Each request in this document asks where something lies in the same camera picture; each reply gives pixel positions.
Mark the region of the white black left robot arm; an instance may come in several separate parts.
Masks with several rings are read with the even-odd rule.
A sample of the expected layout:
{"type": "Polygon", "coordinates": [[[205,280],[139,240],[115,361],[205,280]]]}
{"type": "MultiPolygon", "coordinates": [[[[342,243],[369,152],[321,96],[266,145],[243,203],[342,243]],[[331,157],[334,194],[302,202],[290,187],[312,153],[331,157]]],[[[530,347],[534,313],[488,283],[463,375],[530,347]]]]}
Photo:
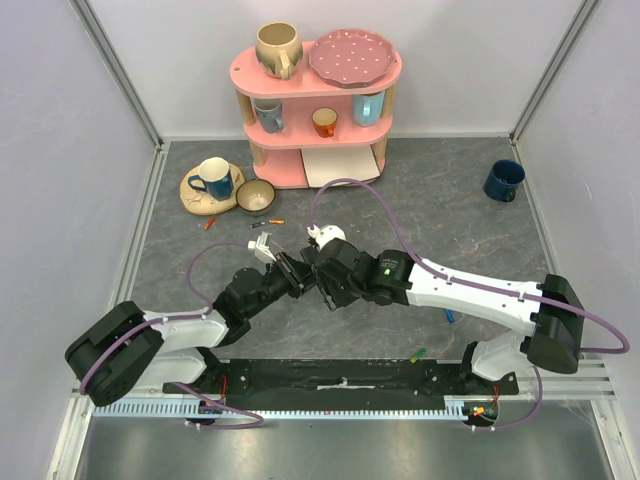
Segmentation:
{"type": "Polygon", "coordinates": [[[201,351],[237,342],[251,329],[253,317],[283,296],[298,298],[314,285],[311,264],[278,253],[264,272],[238,270],[216,300],[200,310],[160,314],[123,301],[76,339],[64,358],[80,381],[80,392],[98,407],[120,400],[157,355],[176,350],[192,349],[195,360],[185,375],[169,374],[165,380],[208,393],[218,385],[220,371],[201,351]]]}

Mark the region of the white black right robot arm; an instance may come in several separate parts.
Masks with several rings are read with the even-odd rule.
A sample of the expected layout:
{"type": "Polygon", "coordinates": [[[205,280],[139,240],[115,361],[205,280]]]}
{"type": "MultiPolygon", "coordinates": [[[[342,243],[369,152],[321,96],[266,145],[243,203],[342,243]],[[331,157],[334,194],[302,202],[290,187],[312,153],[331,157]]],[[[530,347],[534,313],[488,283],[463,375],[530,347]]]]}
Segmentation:
{"type": "Polygon", "coordinates": [[[309,246],[301,255],[333,309],[362,299],[448,309],[505,327],[503,335],[467,349],[457,377],[469,393],[530,365],[565,375],[578,370],[584,316],[563,277],[549,274],[541,284],[503,281],[415,261],[400,250],[373,257],[341,239],[309,246]]]}

